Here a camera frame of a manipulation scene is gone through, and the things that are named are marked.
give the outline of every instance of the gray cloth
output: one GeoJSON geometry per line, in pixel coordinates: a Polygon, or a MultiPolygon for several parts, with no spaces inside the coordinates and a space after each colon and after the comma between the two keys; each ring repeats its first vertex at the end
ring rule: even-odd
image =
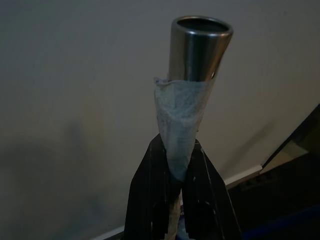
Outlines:
{"type": "Polygon", "coordinates": [[[154,82],[156,118],[168,166],[183,182],[214,79],[197,82],[155,78],[154,82]]]}

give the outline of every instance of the stainless steel pipe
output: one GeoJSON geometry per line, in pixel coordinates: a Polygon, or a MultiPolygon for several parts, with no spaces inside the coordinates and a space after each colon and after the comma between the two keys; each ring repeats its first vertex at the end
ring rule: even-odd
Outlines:
{"type": "Polygon", "coordinates": [[[183,16],[171,25],[168,80],[209,81],[233,35],[232,27],[205,16],[183,16]]]}

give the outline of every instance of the black object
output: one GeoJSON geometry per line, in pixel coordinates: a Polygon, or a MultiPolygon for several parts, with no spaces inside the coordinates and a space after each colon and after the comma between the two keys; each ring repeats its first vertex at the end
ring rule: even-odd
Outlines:
{"type": "Polygon", "coordinates": [[[158,134],[131,181],[126,210],[124,240],[159,240],[169,223],[169,167],[158,134]]]}
{"type": "MultiPolygon", "coordinates": [[[[159,240],[169,223],[169,205],[181,184],[170,174],[166,150],[158,134],[130,186],[124,240],[159,240]]],[[[182,184],[186,231],[196,240],[238,240],[240,229],[225,183],[196,141],[182,184]]]]}
{"type": "Polygon", "coordinates": [[[295,224],[298,219],[307,222],[311,218],[310,226],[320,223],[319,169],[320,156],[307,153],[230,189],[243,236],[246,239],[267,239],[267,234],[271,236],[272,232],[275,232],[273,237],[280,232],[288,236],[289,232],[284,229],[293,231],[295,227],[282,225],[292,219],[297,219],[295,224]],[[317,216],[305,214],[316,211],[317,216]]]}
{"type": "Polygon", "coordinates": [[[240,229],[223,179],[196,141],[182,187],[185,229],[196,240],[239,240],[240,229]]]}

